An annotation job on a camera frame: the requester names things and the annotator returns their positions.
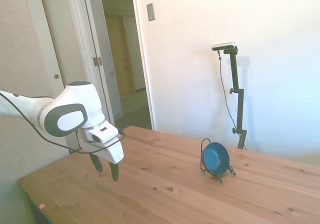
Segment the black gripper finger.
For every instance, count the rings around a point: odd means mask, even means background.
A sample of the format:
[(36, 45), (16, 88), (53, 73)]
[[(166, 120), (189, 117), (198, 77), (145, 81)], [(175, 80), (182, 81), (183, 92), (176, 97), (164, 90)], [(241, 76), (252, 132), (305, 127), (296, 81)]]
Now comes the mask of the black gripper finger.
[(118, 163), (112, 163), (108, 162), (110, 170), (111, 170), (111, 176), (114, 182), (116, 182), (119, 179), (119, 164)]
[(89, 154), (89, 157), (90, 157), (95, 169), (98, 171), (98, 173), (102, 173), (103, 166), (102, 166), (102, 163), (101, 163), (99, 157), (95, 154), (92, 154), (92, 153)]

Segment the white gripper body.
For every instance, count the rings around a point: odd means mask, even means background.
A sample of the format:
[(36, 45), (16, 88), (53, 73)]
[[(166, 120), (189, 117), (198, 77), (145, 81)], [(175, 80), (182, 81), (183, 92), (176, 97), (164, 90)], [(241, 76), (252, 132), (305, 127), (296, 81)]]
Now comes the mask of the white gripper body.
[(97, 130), (80, 130), (81, 147), (96, 156), (118, 164), (124, 158), (120, 135), (112, 132), (106, 134)]

